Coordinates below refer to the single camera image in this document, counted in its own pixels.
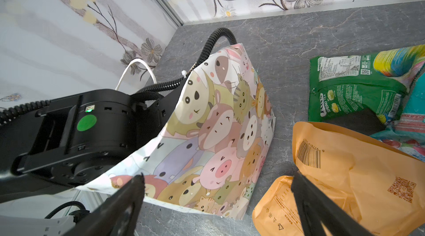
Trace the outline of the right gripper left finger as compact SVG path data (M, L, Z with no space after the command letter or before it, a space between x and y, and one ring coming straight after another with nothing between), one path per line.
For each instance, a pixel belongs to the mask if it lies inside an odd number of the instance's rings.
M145 198L145 178L134 176L66 236L133 236Z

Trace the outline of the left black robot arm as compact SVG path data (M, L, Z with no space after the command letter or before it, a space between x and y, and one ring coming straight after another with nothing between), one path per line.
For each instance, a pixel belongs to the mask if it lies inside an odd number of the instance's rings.
M72 188L114 193L135 175L142 196L178 206L222 202L240 178L236 153L245 49L216 29L193 67L134 94L98 89L1 111L1 202Z

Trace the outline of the teal mint candy packet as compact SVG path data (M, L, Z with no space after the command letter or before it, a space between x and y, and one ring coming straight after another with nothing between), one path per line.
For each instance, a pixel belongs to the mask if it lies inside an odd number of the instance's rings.
M425 71L414 82L396 130L410 133L425 133Z
M396 130L389 127L381 132L370 135L387 145L396 148L420 161L425 161L425 133Z

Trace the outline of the white paper bag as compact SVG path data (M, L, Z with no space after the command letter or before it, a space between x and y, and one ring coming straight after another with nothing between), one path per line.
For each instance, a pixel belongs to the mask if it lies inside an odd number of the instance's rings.
M242 219L275 123L244 46L225 47L191 72L154 139L80 189L111 195L142 174L148 203Z

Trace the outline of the green snack packet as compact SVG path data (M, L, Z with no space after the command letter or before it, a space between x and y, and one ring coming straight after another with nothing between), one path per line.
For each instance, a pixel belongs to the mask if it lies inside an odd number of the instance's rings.
M402 102L425 65L424 45L309 61L310 122L372 111L387 125L400 118Z

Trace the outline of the orange paper snack packet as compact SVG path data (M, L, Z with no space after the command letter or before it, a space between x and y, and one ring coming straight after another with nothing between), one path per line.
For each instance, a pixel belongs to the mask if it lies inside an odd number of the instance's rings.
M425 164L369 136L327 123L298 122L299 172L376 236L406 236L425 222Z

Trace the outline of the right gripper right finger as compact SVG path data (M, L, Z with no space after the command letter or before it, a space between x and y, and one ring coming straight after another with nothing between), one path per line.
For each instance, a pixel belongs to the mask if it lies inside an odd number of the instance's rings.
M346 214L309 179L295 173L291 185L303 233L306 236L370 236L367 229Z

